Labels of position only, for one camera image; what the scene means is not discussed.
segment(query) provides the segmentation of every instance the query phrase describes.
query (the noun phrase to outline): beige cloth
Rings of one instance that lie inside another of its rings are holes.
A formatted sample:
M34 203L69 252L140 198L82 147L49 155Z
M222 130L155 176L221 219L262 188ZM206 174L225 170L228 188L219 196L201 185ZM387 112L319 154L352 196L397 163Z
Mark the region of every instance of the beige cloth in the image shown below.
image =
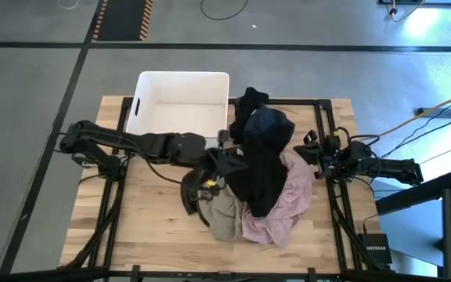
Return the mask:
M241 240L241 216L244 203L229 186L220 190L212 201L199 200L201 214L210 224L210 231L219 240Z

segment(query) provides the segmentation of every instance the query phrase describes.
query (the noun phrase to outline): black floor stripe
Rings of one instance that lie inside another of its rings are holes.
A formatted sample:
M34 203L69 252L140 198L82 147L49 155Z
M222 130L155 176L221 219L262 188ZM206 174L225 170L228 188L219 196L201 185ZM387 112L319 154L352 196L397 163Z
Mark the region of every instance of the black floor stripe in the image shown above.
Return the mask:
M0 48L41 49L185 49L185 50L264 50L314 52L451 52L451 46L374 46L374 45L289 45L215 43L54 43L0 42Z
M451 46L283 45L204 43L93 43L90 49L270 50L321 52L451 52Z
M65 120L67 111L69 110L70 101L72 101L74 90L76 89L76 85L79 81L79 76L81 74L83 66L85 65L86 56L88 55L88 44L92 41L95 19L96 15L100 11L101 3L102 2L99 1L95 15L92 18L92 22L90 23L90 27L88 28L88 32L85 36L85 40L82 44L80 44L80 46L82 47L79 52L78 59L76 60L76 64L74 65L74 69L72 70L72 74L70 75L66 92L64 93L62 102L60 103L59 113L56 115L55 120L53 121L52 131L50 132L48 139L46 140L45 149L43 150L43 153L39 160L38 168L36 169L36 172L34 174L31 188L29 189L29 192L23 204L22 212L20 213L20 217L11 236L9 245L6 248L5 255L3 256L0 266L0 274L11 273L16 256L18 255L23 236L25 235L27 226L29 225L29 221L31 220L32 211L34 210L34 206L36 205L36 200L38 199L43 181L45 180L46 171L48 170L48 166L50 164L50 161L52 160L53 150L55 148L56 141L59 138L59 133L62 129L63 121Z
M0 42L0 48L78 49L83 46L80 42Z

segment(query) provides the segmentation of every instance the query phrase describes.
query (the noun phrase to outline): cable on floor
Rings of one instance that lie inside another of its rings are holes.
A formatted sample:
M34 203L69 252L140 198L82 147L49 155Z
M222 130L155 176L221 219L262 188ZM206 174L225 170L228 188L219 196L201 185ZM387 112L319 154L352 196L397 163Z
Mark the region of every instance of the cable on floor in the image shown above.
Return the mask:
M417 11L417 9L419 9L424 3L426 2L426 0L422 0L419 5L417 5L412 11L410 11L410 13L407 13L405 16L403 16L400 19L396 19L396 13L398 13L398 10L396 9L396 0L392 0L392 9L389 10L389 7L386 5L385 8L388 10L388 14L389 16L391 16L391 19L393 22L395 23L399 23L400 21L406 19L407 17L411 16L415 11Z
M449 104L449 103L451 103L451 99L448 99L448 100L446 100L445 102L440 103L439 105L434 106L433 108L431 108L431 109L429 109L429 110L426 110L426 111L423 112L422 114L418 114L418 115L416 115L415 117L410 118L408 121L405 121L405 122L403 122L402 124L400 124L400 125L398 125L398 126L396 126L396 127L394 127L394 128L391 128L391 129L387 130L386 132L382 132L381 134L379 134L379 136L380 136L380 137L386 136L387 134L389 134L389 133L391 133L391 132L394 132L394 131L398 130L399 128L401 128L401 127L403 127L403 126L405 126L405 125L408 125L410 122L415 121L416 119L422 118L423 116L425 116L425 115L427 115L427 114L430 114L430 113L434 112L435 110L437 110L437 109L439 109L439 108L441 108L441 107L443 107L443 106L445 106L445 105L447 105L447 104Z
M211 17L208 14L206 14L206 12L203 9L204 0L201 0L200 9L201 9L201 13L210 20L228 20L228 19L232 19L233 17L235 17L235 16L239 15L241 12L243 12L243 10L247 7L248 1L250 1L250 0L244 1L243 7L241 7L241 9L238 12L234 13L232 16L226 16L223 18L214 18L214 17Z
M451 152L451 149L450 149L450 150L447 150L446 152L443 152L443 153L441 153L441 154L437 154L437 155L435 155L434 157L430 157L430 158L428 158L427 160L425 160L425 161L419 163L419 165L423 165L423 164L427 163L428 161L434 160L435 158L441 157L442 155L448 154L448 153L450 153L450 152Z
M450 107L451 107L451 104L450 104L449 106L447 106L446 108L444 108L443 110L441 110L441 111L440 111L438 114L436 114L434 117L429 118L428 121L427 121L424 125L422 125L422 126L420 126L419 128L415 129L415 130L412 132L412 134L410 134L408 137L406 137L400 144L398 144L398 146L396 146L396 147L395 147L393 150L391 150L389 153L386 153L385 155L383 155L381 158L388 157L392 152L394 152L396 149L400 148L400 147L404 144L404 142L406 142L406 140L407 140L408 138L414 136L415 133L417 133L417 131L419 131L419 130L421 130L422 128L428 126L429 122L431 122L431 121L434 120L435 118L439 117L441 114L443 114L443 112L444 112L445 110L448 110Z
M71 7L66 7L66 6L60 4L60 1L61 1L61 0L56 0L56 4L57 4L60 8L62 8L62 9L74 9L74 8L76 8L76 6L79 4L79 0L76 0L76 4L74 4L74 5L71 6Z
M424 137L424 136L426 136L426 135L429 134L429 133L435 132L436 130L439 130L439 129L441 129L441 128L445 128L445 127L447 127L447 126L449 126L449 125L451 125L451 122L446 123L446 124L444 124L444 125L442 125L442 126L439 126L439 127L437 127L437 128L434 128L434 129L432 129L432 130L430 130L430 131L428 131L428 132L425 132L424 134L421 134L421 135L419 135L419 136L417 136L417 137L411 139L410 141L408 141L408 142L402 144L401 146L395 148L394 150L392 150L391 152L387 153L386 155L389 155L390 153L392 153L392 152L396 151L397 149L399 149L399 148L405 146L406 144L409 144L409 143L411 143L411 142L413 142L413 141L419 139L420 137Z

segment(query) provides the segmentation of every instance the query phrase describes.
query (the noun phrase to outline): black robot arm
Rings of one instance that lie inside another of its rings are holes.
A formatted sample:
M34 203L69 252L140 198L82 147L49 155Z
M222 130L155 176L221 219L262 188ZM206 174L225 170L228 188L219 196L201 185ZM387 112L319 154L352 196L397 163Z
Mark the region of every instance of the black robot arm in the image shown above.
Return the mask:
M304 138L304 145L295 146L294 150L308 164L319 166L316 173L318 179L331 174L344 179L357 175L392 178L410 185L418 185L424 181L420 166L413 159L389 160L372 157L370 146L355 140L341 149L341 140L336 133L325 136L321 144L316 140L316 133L311 131Z
M194 133L146 133L138 136L103 128L90 121L72 124L60 141L60 150L66 154L83 154L85 160L98 165L101 175L116 181L121 161L116 156L107 155L99 145L136 153L151 164L186 168L202 165L207 154L204 137Z

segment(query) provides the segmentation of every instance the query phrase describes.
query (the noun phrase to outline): navy blue cloth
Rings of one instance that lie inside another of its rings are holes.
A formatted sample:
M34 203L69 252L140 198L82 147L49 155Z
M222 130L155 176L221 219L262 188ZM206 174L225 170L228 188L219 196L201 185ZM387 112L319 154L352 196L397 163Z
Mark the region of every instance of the navy blue cloth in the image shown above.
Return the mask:
M264 146L278 154L283 151L294 134L295 124L284 112L260 106L244 127L245 139L260 139Z
M269 101L269 95L255 90L253 87L247 87L244 95L237 98L234 103L234 122L229 126L230 136L235 144L243 144L244 126L246 125L251 113L260 106Z

